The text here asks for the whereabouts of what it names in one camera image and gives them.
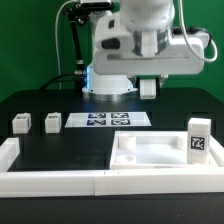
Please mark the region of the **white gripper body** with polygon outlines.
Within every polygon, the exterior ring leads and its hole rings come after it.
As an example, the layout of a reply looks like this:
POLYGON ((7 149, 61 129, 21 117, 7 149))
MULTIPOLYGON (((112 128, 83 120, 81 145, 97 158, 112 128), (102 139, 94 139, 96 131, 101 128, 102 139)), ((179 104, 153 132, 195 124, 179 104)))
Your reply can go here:
POLYGON ((198 74, 204 62, 197 59, 181 34, 170 26, 162 30, 130 30, 119 16, 98 20, 93 70, 98 75, 198 74))

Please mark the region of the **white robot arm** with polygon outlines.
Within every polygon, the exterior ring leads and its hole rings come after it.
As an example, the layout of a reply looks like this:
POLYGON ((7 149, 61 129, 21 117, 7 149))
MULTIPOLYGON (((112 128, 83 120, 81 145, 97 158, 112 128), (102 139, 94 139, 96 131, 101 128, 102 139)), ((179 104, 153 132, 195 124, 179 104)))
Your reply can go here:
POLYGON ((172 34, 173 0, 120 0, 120 10, 93 18, 93 57, 83 94, 118 101, 156 97, 158 76, 198 74, 205 44, 196 35, 172 34))

